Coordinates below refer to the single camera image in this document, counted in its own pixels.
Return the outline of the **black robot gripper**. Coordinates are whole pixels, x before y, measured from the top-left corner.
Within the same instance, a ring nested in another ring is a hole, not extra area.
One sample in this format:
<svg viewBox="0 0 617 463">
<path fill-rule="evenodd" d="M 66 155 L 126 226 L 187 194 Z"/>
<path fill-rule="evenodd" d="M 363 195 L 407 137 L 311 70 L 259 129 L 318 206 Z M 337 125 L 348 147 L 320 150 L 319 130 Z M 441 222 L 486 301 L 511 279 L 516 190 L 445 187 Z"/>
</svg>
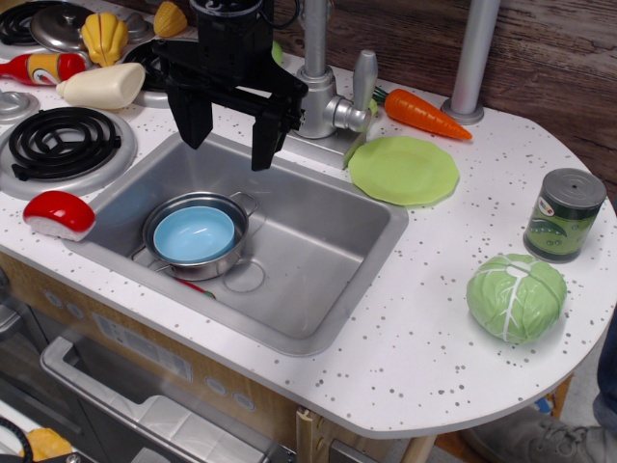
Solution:
<svg viewBox="0 0 617 463">
<path fill-rule="evenodd" d="M 277 65 L 271 49 L 277 23 L 272 1 L 192 1 L 198 38 L 160 40 L 152 47 L 166 78 L 168 103 L 181 139 L 198 149 L 213 128 L 212 106 L 255 117 L 252 170 L 269 169 L 286 134 L 303 121 L 306 84 Z"/>
</svg>

